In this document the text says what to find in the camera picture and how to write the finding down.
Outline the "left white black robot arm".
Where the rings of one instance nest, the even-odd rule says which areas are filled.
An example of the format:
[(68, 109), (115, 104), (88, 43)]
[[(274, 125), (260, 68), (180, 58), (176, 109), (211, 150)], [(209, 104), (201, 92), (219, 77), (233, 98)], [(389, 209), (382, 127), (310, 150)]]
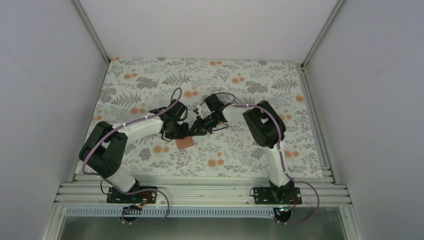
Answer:
[(139, 197), (139, 182), (122, 166), (127, 144), (156, 134), (166, 141), (183, 139), (189, 133), (187, 115), (187, 107), (174, 99), (169, 106), (150, 110), (144, 117), (127, 123), (97, 123), (79, 152), (81, 169), (90, 167), (116, 187), (124, 201), (134, 202)]

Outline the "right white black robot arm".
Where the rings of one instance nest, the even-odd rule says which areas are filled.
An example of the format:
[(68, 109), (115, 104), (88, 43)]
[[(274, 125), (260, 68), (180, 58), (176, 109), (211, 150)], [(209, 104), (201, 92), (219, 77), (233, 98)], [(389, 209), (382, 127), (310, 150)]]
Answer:
[(272, 200), (282, 204), (289, 199), (294, 183), (288, 176), (283, 157), (286, 126), (268, 101), (244, 105), (223, 103), (214, 93), (205, 98), (195, 112), (196, 120), (188, 132), (190, 137), (212, 134), (219, 123), (244, 121), (253, 140), (264, 148)]

